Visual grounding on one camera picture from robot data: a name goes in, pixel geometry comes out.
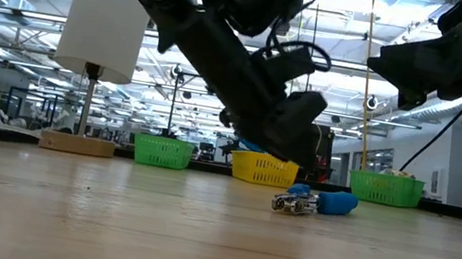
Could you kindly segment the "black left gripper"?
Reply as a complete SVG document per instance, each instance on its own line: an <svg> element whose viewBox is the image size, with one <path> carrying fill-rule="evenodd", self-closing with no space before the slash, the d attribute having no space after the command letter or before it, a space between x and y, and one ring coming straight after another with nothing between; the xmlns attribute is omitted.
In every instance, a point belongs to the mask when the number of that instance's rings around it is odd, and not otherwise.
<svg viewBox="0 0 462 259"><path fill-rule="evenodd" d="M326 107L319 92L294 92L231 119L241 138L279 160L310 169L319 154L322 132L312 122Z"/></svg>

